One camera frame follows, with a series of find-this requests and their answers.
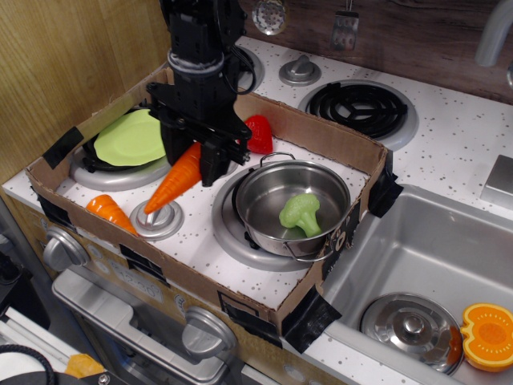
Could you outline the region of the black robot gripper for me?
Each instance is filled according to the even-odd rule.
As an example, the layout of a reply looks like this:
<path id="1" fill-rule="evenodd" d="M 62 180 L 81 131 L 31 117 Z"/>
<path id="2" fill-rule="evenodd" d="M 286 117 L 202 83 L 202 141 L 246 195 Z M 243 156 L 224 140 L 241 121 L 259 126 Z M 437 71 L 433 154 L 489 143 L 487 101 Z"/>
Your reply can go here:
<path id="1" fill-rule="evenodd" d="M 211 187 L 231 162 L 245 163 L 245 147 L 252 137 L 234 104 L 240 60 L 229 59 L 212 72 L 187 73 L 175 69 L 172 83 L 150 82 L 151 115 L 160 121 L 160 133 L 168 163 L 173 166 L 192 146 L 201 144 L 202 185 Z"/>

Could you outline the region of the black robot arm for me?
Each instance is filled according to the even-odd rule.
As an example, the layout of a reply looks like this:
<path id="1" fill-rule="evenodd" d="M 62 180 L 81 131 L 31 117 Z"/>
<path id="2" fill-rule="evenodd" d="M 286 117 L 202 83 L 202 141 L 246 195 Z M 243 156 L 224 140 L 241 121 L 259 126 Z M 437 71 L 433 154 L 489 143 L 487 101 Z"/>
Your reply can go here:
<path id="1" fill-rule="evenodd" d="M 235 113 L 240 50 L 247 18 L 237 1 L 162 1 L 171 35 L 173 82 L 149 83 L 151 116 L 160 122 L 168 163 L 200 145 L 200 175 L 209 187 L 231 163 L 248 160 L 252 133 Z"/>

